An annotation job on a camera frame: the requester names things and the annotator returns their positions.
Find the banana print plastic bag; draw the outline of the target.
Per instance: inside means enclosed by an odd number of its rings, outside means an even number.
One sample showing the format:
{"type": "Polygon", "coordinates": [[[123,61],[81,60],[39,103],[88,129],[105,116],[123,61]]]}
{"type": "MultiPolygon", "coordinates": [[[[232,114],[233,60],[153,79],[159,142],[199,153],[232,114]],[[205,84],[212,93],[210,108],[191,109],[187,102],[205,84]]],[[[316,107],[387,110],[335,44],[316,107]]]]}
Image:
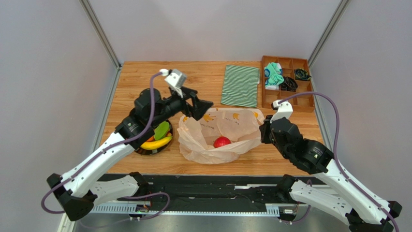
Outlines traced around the banana print plastic bag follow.
{"type": "Polygon", "coordinates": [[[229,163],[261,144],[259,109],[211,108],[200,120],[182,116],[178,123],[179,150],[187,160],[200,164],[229,163]],[[214,148],[214,141],[227,137],[231,144],[214,148]]]}

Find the red apple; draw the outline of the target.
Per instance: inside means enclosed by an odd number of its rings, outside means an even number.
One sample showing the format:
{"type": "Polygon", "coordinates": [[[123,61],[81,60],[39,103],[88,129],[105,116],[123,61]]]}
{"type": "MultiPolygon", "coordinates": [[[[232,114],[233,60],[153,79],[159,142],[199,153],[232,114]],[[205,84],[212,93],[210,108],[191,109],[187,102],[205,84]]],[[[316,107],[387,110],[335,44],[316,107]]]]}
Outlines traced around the red apple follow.
{"type": "Polygon", "coordinates": [[[213,143],[213,147],[214,148],[219,148],[219,147],[223,147],[225,145],[229,145],[231,144],[231,140],[227,137],[224,136],[220,136],[219,138],[217,138],[214,143],[213,143]]]}

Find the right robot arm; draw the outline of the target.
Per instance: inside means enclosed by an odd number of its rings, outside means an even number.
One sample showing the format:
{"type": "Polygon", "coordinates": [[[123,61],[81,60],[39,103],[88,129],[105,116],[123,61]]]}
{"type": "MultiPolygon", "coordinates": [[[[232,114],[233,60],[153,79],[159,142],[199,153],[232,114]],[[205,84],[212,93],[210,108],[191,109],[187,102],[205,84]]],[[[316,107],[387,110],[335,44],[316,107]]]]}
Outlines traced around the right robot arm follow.
{"type": "Polygon", "coordinates": [[[286,174],[277,184],[277,197],[282,201],[309,204],[337,218],[352,232],[399,231],[395,218],[402,206],[380,198],[358,183],[338,165],[334,153],[322,143],[303,138],[297,125],[285,117],[273,120],[269,115],[259,129],[262,143],[274,145],[295,167],[323,181],[337,193],[328,194],[286,174]]]}

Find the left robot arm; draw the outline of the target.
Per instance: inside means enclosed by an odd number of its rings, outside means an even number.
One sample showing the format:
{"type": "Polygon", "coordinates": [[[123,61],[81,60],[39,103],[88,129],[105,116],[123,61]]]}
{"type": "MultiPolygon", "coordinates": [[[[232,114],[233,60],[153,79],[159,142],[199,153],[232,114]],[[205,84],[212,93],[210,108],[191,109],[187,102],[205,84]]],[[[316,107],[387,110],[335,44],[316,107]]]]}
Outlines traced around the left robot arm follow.
{"type": "Polygon", "coordinates": [[[99,179],[122,158],[140,149],[161,123],[179,112],[199,120],[213,106],[213,102],[199,99],[194,89],[183,87],[182,91],[182,97],[171,90],[170,97],[162,98],[157,89],[153,96],[149,89],[143,90],[129,115],[102,146],[69,172],[47,178],[70,221],[82,219],[99,204],[148,193],[148,182],[138,172],[112,181],[99,179]]]}

